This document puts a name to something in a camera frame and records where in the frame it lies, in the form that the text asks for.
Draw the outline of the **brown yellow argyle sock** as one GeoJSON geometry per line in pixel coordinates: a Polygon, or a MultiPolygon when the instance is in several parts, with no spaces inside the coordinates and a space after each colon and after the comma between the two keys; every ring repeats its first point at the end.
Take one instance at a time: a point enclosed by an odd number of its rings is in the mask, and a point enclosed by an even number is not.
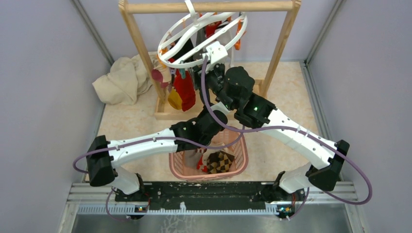
{"type": "Polygon", "coordinates": [[[229,172],[234,160],[234,155],[224,151],[210,154],[207,160],[208,174],[229,172]]]}

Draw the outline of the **wooden hanger rack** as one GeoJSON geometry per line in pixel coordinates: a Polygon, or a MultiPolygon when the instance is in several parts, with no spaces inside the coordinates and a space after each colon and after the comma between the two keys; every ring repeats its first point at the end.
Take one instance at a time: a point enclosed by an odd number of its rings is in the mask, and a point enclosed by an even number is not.
{"type": "Polygon", "coordinates": [[[266,76],[263,80],[257,80],[254,86],[263,97],[267,96],[300,7],[301,1],[299,0],[195,3],[189,0],[179,3],[129,3],[126,0],[119,1],[119,11],[148,73],[154,69],[154,65],[134,18],[137,14],[185,13],[186,16],[173,24],[160,40],[156,50],[159,62],[166,67],[190,69],[200,66],[204,61],[204,56],[207,55],[209,56],[207,69],[211,69],[215,65],[225,62],[229,50],[240,47],[240,40],[248,25],[248,12],[286,12],[266,76]],[[225,27],[181,55],[176,61],[169,62],[169,59],[181,51],[185,43],[201,29],[209,24],[223,22],[227,19],[229,23],[225,27]]]}

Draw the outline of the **red patterned sock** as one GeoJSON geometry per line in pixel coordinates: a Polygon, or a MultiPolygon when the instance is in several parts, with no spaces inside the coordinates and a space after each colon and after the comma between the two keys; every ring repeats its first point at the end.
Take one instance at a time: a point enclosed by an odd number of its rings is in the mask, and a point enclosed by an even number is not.
{"type": "Polygon", "coordinates": [[[205,36],[206,38],[211,37],[212,35],[215,34],[215,31],[217,30],[217,28],[222,24],[221,21],[217,21],[211,24],[208,24],[205,26],[205,36]]]}

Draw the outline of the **plain red sock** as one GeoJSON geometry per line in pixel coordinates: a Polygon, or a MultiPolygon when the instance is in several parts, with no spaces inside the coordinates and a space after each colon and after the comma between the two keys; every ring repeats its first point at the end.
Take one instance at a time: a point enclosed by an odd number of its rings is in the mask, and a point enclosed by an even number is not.
{"type": "Polygon", "coordinates": [[[188,71],[176,71],[173,86],[182,100],[182,111],[191,109],[196,103],[196,94],[188,71]]]}

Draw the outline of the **beige crumpled cloth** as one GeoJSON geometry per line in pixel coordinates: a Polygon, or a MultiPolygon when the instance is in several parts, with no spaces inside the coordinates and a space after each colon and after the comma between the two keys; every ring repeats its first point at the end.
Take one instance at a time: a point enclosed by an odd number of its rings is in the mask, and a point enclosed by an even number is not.
{"type": "Polygon", "coordinates": [[[119,58],[107,74],[92,83],[99,100],[109,105],[134,105],[152,85],[139,54],[119,58]]]}

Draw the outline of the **white round clip hanger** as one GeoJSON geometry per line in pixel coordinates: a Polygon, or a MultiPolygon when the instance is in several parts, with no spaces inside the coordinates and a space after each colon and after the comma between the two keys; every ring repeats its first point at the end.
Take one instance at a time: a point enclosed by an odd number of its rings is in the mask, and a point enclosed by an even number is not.
{"type": "Polygon", "coordinates": [[[177,21],[163,36],[157,48],[157,59],[161,64],[175,69],[186,69],[200,65],[205,48],[219,41],[234,58],[240,50],[241,38],[246,32],[248,18],[246,12],[197,13],[191,1],[185,1],[189,14],[177,21]],[[222,24],[215,34],[205,36],[205,26],[217,21],[222,24]]]}

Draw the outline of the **mustard yellow sock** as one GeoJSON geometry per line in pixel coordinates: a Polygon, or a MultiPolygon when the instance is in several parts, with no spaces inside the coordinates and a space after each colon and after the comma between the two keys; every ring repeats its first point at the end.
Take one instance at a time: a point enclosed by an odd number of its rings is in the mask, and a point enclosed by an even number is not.
{"type": "Polygon", "coordinates": [[[169,92],[168,103],[173,109],[182,110],[182,99],[174,88],[169,92]]]}

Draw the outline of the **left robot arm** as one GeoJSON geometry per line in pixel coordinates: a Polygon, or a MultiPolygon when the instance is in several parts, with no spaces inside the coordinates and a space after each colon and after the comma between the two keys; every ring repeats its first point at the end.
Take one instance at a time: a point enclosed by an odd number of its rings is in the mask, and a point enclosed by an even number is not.
{"type": "Polygon", "coordinates": [[[222,130],[212,115],[203,110],[195,118],[137,138],[108,141],[105,135],[97,136],[86,156],[89,184],[92,187],[110,185],[139,201],[146,194],[143,181],[138,174],[122,168],[123,164],[161,153],[204,148],[222,130]]]}

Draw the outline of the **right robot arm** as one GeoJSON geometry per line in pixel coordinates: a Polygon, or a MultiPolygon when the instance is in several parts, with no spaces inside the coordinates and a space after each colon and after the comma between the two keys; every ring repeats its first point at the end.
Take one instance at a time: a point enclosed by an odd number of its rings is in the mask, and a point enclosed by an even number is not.
{"type": "Polygon", "coordinates": [[[276,198],[286,200],[293,192],[308,187],[334,190],[349,143],[324,139],[287,117],[274,103],[253,92],[255,81],[243,67],[226,70],[223,64],[196,66],[193,75],[204,110],[221,127],[228,128],[223,119],[233,111],[234,119],[245,127],[242,133],[262,132],[308,160],[304,166],[278,174],[276,198]]]}

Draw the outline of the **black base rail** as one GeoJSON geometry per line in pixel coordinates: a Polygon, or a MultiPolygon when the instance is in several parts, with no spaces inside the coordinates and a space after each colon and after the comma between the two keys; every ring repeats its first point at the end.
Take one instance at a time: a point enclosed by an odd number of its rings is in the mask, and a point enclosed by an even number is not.
{"type": "Polygon", "coordinates": [[[312,187],[277,196],[271,182],[149,182],[141,193],[126,195],[110,186],[72,185],[67,204],[79,215],[143,216],[294,214],[301,204],[342,204],[358,201],[351,182],[338,182],[329,194],[312,187]]]}

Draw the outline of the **grey sock with striped cuff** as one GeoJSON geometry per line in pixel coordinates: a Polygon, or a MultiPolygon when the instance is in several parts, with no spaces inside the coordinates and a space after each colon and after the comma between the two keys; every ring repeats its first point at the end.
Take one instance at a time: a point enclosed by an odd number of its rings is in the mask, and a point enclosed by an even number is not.
{"type": "Polygon", "coordinates": [[[188,150],[184,153],[184,164],[185,166],[193,169],[197,169],[197,163],[200,157],[203,155],[201,152],[197,152],[196,150],[188,150]]]}

